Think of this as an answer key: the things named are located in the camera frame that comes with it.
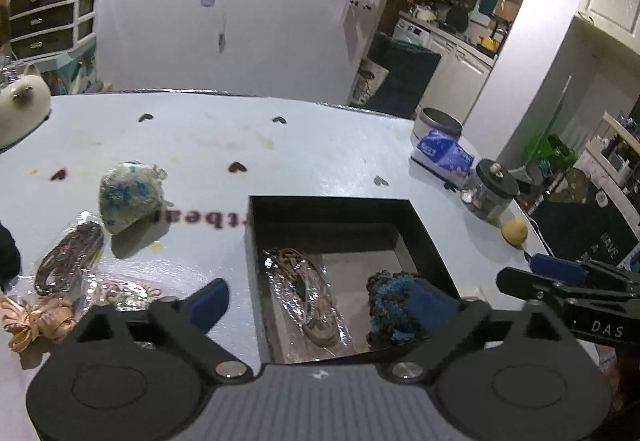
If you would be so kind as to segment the black soft pouch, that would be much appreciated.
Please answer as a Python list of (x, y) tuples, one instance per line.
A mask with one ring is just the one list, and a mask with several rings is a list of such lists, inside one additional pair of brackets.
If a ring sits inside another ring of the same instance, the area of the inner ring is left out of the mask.
[(21, 273), (22, 261), (20, 250), (17, 249), (10, 231), (0, 224), (0, 285), (1, 290)]

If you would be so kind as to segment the blue white knitted pouch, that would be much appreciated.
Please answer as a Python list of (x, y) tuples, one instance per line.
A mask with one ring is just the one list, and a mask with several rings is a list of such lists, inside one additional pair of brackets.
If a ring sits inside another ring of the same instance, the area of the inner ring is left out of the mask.
[(163, 168), (136, 160), (108, 169), (99, 186), (99, 210), (106, 231), (118, 235), (160, 209), (166, 178)]

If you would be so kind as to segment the black storage box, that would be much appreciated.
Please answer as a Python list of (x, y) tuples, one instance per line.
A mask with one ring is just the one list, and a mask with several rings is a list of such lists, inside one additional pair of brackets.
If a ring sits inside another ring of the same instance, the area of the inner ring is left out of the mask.
[[(270, 287), (266, 253), (291, 247), (324, 271), (343, 320), (348, 343), (322, 349), (304, 336), (292, 338), (291, 320)], [(266, 363), (375, 363), (411, 349), (372, 347), (370, 276), (383, 270), (426, 279), (444, 294), (460, 294), (413, 205), (403, 199), (254, 195), (246, 224), (248, 279), (259, 356)]]

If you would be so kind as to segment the peach satin bow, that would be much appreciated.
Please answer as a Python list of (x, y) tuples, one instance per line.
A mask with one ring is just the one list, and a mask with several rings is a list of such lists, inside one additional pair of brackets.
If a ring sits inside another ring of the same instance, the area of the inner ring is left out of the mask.
[(60, 343), (76, 325), (73, 305), (65, 299), (52, 298), (29, 305), (1, 297), (1, 326), (11, 335), (8, 348), (24, 352), (39, 338)]

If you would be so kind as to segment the yellow lemon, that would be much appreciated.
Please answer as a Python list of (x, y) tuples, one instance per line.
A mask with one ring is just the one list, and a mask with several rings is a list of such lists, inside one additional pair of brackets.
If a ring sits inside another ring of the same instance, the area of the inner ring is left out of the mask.
[(501, 225), (503, 239), (516, 248), (522, 247), (528, 237), (528, 226), (523, 219), (512, 218)]

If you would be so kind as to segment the glass jar black lid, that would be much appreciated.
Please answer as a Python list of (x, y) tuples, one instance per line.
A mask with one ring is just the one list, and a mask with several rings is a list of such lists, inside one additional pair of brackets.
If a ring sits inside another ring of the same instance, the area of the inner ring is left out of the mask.
[(460, 199), (475, 216), (496, 223), (518, 193), (514, 176), (497, 161), (483, 158), (461, 185)]

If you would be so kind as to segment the round metal tin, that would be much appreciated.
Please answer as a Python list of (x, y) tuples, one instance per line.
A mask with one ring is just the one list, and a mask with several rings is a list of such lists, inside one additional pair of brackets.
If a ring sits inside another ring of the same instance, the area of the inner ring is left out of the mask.
[(431, 107), (421, 108), (416, 113), (416, 119), (413, 123), (411, 131), (412, 144), (416, 145), (431, 130), (445, 133), (457, 142), (462, 135), (462, 124), (442, 110)]

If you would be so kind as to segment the black trash bin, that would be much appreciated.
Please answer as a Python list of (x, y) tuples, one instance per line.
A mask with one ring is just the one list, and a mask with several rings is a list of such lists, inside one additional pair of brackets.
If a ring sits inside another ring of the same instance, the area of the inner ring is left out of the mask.
[(442, 57), (421, 45), (377, 32), (368, 59), (386, 69), (388, 75), (363, 107), (412, 119)]

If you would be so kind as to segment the white drawer cabinet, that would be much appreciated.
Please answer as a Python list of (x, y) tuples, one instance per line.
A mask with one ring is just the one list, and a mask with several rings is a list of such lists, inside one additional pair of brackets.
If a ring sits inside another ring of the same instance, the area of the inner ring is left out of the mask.
[(10, 0), (9, 42), (17, 60), (79, 50), (96, 37), (98, 0)]

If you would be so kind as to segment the blue tissue pack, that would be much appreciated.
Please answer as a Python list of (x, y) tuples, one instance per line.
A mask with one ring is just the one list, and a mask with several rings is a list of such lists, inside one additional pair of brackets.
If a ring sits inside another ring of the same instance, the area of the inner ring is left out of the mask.
[(410, 159), (455, 186), (463, 183), (474, 164), (473, 155), (450, 135), (436, 129), (420, 138)]

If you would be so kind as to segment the dark blue crochet scrunchie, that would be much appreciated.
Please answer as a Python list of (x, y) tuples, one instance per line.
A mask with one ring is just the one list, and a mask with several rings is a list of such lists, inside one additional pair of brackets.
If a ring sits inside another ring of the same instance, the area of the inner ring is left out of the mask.
[(458, 302), (406, 272), (381, 271), (367, 281), (372, 349), (390, 348), (430, 337), (458, 311)]

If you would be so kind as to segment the cream cat-shaped ceramic pot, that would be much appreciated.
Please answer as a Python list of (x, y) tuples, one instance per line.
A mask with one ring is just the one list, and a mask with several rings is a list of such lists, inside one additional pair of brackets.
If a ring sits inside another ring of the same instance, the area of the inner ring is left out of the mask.
[(51, 97), (34, 64), (28, 64), (22, 72), (13, 65), (1, 69), (1, 149), (22, 141), (49, 117)]

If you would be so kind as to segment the white washing machine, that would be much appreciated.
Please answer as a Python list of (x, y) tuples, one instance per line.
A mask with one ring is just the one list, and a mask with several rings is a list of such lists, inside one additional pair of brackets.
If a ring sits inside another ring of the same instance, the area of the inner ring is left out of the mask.
[(427, 29), (401, 17), (394, 27), (392, 38), (397, 41), (427, 48), (431, 41), (431, 33)]

